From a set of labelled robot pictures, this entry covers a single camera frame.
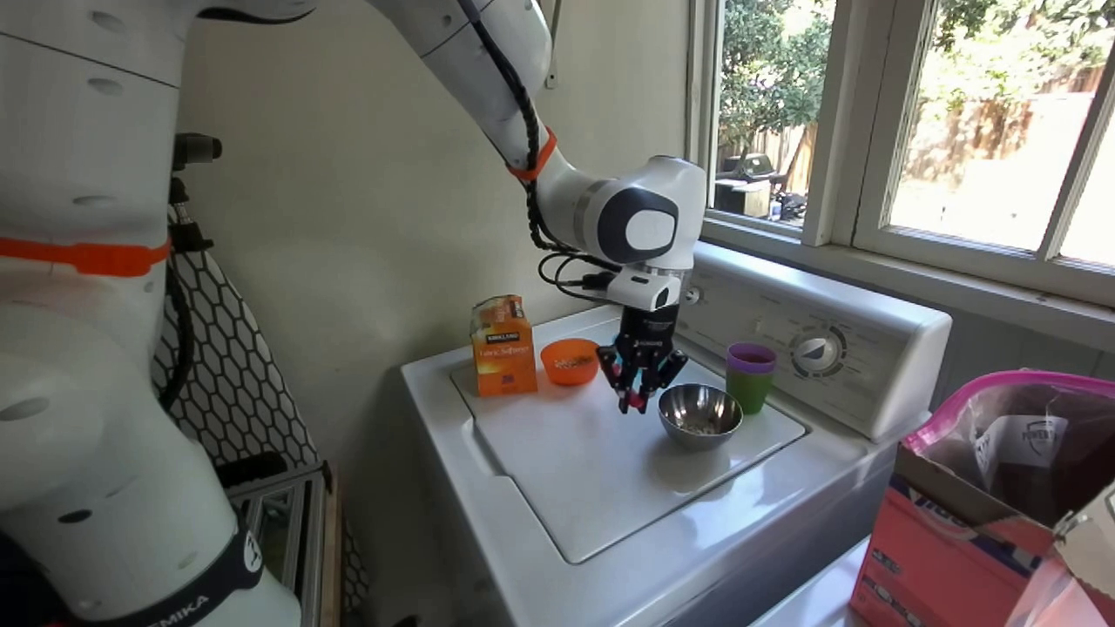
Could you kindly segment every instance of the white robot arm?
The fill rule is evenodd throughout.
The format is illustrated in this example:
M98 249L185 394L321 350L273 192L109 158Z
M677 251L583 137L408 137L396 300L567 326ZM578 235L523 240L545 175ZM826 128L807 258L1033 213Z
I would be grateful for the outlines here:
M374 0L519 175L538 245L599 258L604 350L645 407L684 358L673 322L705 208L698 167L575 172L531 98L532 0ZM85 625L297 625L207 451L150 389L168 262L181 47L198 14L281 24L314 0L0 4L0 533Z

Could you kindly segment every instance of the white wall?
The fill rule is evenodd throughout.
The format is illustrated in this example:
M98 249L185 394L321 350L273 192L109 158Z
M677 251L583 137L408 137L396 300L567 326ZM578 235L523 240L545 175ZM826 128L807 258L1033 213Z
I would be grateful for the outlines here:
M545 111L578 167L684 151L684 23L687 4L565 4ZM523 292L538 322L578 305L532 280L523 192L365 4L286 28L198 24L181 98L181 128L228 147L188 167L188 208L342 470L394 622L437 561L414 540L419 432L396 365L465 345L481 298Z

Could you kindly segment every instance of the window frame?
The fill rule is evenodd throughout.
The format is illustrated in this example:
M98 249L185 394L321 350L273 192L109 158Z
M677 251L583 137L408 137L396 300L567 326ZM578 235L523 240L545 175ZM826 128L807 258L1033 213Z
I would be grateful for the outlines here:
M687 151L705 167L713 158L718 18L723 0L695 7L698 52L690 62L698 81L690 85L698 96L690 106L698 117L687 127ZM1094 161L1115 110L1115 52L1085 121L1088 143L1071 161L1071 186L1064 186L1036 255L882 227L897 167L892 147L903 132L903 106L929 18L933 0L837 0L803 236L760 220L709 213L705 240L1036 333L1088 333L1115 342L1115 273L1056 255L1085 192L1077 175Z

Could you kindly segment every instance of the green cup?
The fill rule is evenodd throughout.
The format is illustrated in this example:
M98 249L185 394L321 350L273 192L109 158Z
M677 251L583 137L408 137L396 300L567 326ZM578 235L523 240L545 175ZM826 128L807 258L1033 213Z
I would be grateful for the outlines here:
M775 387L777 353L771 345L733 345L724 389L743 414L760 414Z

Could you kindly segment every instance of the window sill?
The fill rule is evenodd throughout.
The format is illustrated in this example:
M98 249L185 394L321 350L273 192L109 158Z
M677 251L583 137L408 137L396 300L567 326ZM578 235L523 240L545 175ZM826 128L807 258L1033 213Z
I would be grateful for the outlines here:
M1115 345L1115 309L1085 307L1047 292L1011 288L950 273L933 273L923 264L905 264L850 249L807 249L796 236L743 232L738 225L709 220L705 240L785 262L814 275L856 281L903 300L915 300L926 307L1004 322L1085 350Z

